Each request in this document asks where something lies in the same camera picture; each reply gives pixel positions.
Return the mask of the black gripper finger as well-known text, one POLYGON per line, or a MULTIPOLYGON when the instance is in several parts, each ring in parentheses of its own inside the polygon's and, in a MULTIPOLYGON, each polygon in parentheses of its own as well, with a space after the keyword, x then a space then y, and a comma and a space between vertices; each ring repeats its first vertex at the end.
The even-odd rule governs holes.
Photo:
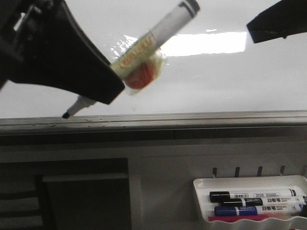
POLYGON ((37 84, 110 104, 124 84, 63 0, 0 3, 0 81, 37 84))
POLYGON ((307 1, 281 0, 259 13, 247 24, 247 29, 254 43, 305 33, 307 1))

